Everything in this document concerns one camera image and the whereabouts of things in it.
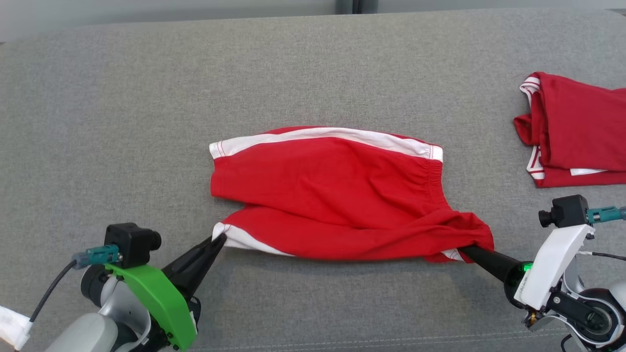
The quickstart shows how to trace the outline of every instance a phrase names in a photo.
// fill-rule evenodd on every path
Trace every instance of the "folded red shirt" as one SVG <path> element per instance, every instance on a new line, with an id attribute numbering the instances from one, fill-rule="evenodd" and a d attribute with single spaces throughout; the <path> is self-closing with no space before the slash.
<path id="1" fill-rule="evenodd" d="M 213 143 L 211 194 L 246 203 L 219 222 L 227 246 L 339 261 L 493 250 L 489 227 L 452 210 L 443 150 L 387 133 L 290 127 Z"/>
<path id="2" fill-rule="evenodd" d="M 535 72 L 520 90 L 531 112 L 513 123 L 538 187 L 626 184 L 626 88 Z"/>

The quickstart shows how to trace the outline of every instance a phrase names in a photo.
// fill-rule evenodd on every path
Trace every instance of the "black cable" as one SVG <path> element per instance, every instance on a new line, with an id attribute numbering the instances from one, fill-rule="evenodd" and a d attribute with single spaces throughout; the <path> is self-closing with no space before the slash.
<path id="1" fill-rule="evenodd" d="M 566 337 L 564 337 L 564 338 L 561 340 L 561 351 L 562 351 L 562 352 L 567 352 L 567 351 L 565 351 L 565 343 L 567 342 L 567 340 L 569 340 L 569 339 L 571 339 L 571 338 L 572 338 L 572 334 L 569 334 L 569 335 L 567 335 Z"/>
<path id="2" fill-rule="evenodd" d="M 597 256 L 597 257 L 607 257 L 607 258 L 619 259 L 621 261 L 626 261 L 626 257 L 616 256 L 615 254 L 591 252 L 591 255 L 592 256 Z"/>
<path id="3" fill-rule="evenodd" d="M 39 301 L 39 304 L 37 305 L 37 308 L 35 308 L 35 311 L 33 312 L 33 315 L 31 315 L 31 323 L 35 322 L 35 319 L 37 319 L 37 316 L 39 315 L 39 312 L 41 311 L 41 308 L 43 308 L 43 305 L 46 303 L 46 301 L 48 300 L 48 298 L 50 297 L 50 294 L 52 293 L 52 291 L 54 290 L 54 288 L 56 287 L 56 285 L 59 283 L 59 281 L 63 278 L 63 276 L 65 276 L 65 274 L 68 273 L 68 271 L 74 267 L 76 265 L 76 261 L 71 261 L 66 267 L 63 268 L 63 270 L 56 276 L 56 279 L 54 279 L 54 281 L 52 282 L 52 284 L 50 284 L 50 287 L 48 287 L 48 290 L 46 291 L 46 293 L 43 295 L 43 297 L 41 298 L 41 300 Z"/>

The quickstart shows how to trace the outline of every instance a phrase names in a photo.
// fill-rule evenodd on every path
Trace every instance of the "white stripe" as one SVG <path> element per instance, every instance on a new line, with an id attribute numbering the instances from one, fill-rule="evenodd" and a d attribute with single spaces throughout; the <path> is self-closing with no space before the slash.
<path id="1" fill-rule="evenodd" d="M 579 175 L 590 175 L 591 173 L 599 173 L 604 172 L 606 170 L 602 170 L 599 168 L 571 168 L 570 175 L 579 176 Z"/>
<path id="2" fill-rule="evenodd" d="M 541 81 L 539 80 L 539 78 L 534 77 L 534 76 L 529 76 L 526 81 L 524 81 L 524 83 L 534 83 L 536 85 L 540 85 Z"/>
<path id="3" fill-rule="evenodd" d="M 353 130 L 341 127 L 314 127 L 281 133 L 280 135 L 261 134 L 247 137 L 237 137 L 211 143 L 209 150 L 216 159 L 228 157 L 263 143 L 278 143 L 289 140 L 304 140 L 313 138 L 334 137 L 353 142 L 359 142 L 372 147 L 399 152 L 412 157 L 427 158 L 443 162 L 443 149 L 437 145 L 420 142 L 410 138 L 398 138 L 387 133 Z"/>
<path id="4" fill-rule="evenodd" d="M 524 83 L 520 85 L 520 90 L 528 97 L 528 105 L 533 101 L 533 93 L 539 90 L 541 81 L 536 77 L 528 77 Z"/>
<path id="5" fill-rule="evenodd" d="M 450 259 L 454 259 L 456 261 L 462 261 L 464 262 L 463 258 L 461 257 L 461 254 L 459 253 L 458 249 L 448 249 L 446 251 L 441 251 L 441 253 L 450 258 Z"/>
<path id="6" fill-rule="evenodd" d="M 526 171 L 543 171 L 543 166 L 539 161 L 541 157 L 541 149 L 538 145 L 533 146 L 533 152 L 530 154 L 530 160 L 528 161 L 528 165 L 526 166 Z"/>
<path id="7" fill-rule="evenodd" d="M 259 242 L 257 239 L 250 236 L 246 230 L 234 225 L 223 224 L 221 222 L 215 224 L 213 227 L 213 238 L 216 239 L 217 236 L 221 234 L 226 234 L 226 243 L 224 244 L 226 247 L 256 249 L 257 251 L 293 257 L 291 254 L 283 253 L 263 242 Z"/>
<path id="8" fill-rule="evenodd" d="M 543 180 L 546 178 L 545 172 L 535 172 L 530 174 L 535 180 Z"/>

